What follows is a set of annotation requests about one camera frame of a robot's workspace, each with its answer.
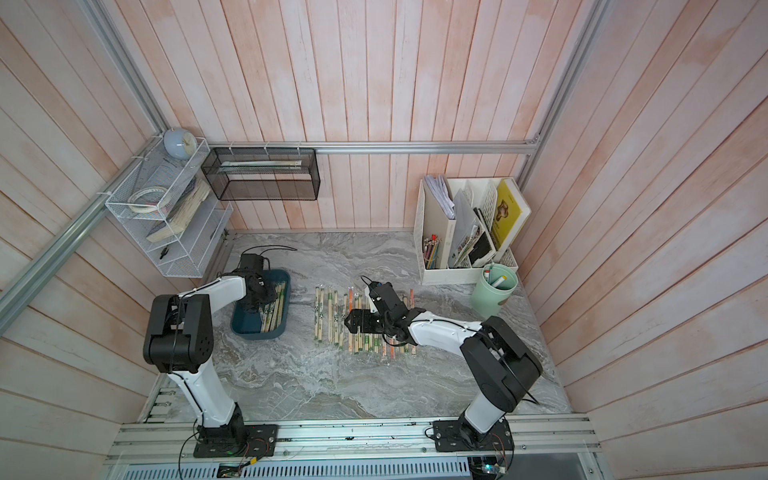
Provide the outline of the teal plastic storage tray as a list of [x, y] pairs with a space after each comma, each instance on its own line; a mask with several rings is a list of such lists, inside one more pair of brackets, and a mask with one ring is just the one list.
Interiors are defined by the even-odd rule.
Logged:
[[282, 335], [287, 325], [288, 304], [291, 293], [291, 278], [286, 270], [276, 269], [265, 272], [277, 291], [277, 299], [266, 309], [248, 313], [238, 301], [230, 323], [231, 330], [246, 340], [271, 340]]

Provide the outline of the red striped chopsticks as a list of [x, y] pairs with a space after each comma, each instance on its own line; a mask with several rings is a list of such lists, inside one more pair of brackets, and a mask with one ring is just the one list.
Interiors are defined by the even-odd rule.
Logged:
[[[355, 300], [354, 300], [354, 288], [349, 287], [348, 289], [348, 312], [351, 313], [351, 311], [355, 307]], [[349, 331], [348, 335], [348, 350], [349, 352], [356, 353], [356, 340], [355, 340], [355, 334], [353, 334], [351, 331]]]

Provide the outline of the panda printed chopsticks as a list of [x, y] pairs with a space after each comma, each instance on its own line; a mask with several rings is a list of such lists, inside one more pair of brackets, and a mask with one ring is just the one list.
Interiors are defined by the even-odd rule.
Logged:
[[334, 290], [333, 292], [333, 341], [334, 345], [338, 347], [339, 345], [339, 305], [338, 305], [338, 291]]

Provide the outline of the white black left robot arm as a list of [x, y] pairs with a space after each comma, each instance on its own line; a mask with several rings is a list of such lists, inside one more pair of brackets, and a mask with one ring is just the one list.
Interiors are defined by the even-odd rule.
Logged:
[[265, 279], [268, 261], [246, 253], [235, 270], [180, 294], [155, 297], [143, 357], [175, 382], [196, 416], [194, 456], [274, 454], [275, 425], [248, 426], [240, 406], [226, 393], [213, 365], [213, 314], [240, 300], [258, 307], [276, 298]]

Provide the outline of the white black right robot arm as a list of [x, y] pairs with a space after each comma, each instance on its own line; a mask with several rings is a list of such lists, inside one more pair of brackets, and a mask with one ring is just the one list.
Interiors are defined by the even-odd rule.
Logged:
[[537, 356], [503, 319], [461, 321], [429, 310], [409, 308], [392, 284], [368, 284], [370, 309], [355, 308], [344, 318], [352, 334], [378, 335], [394, 346], [434, 347], [464, 359], [479, 393], [453, 420], [435, 420], [428, 436], [439, 452], [514, 449], [506, 415], [530, 393], [543, 374]]

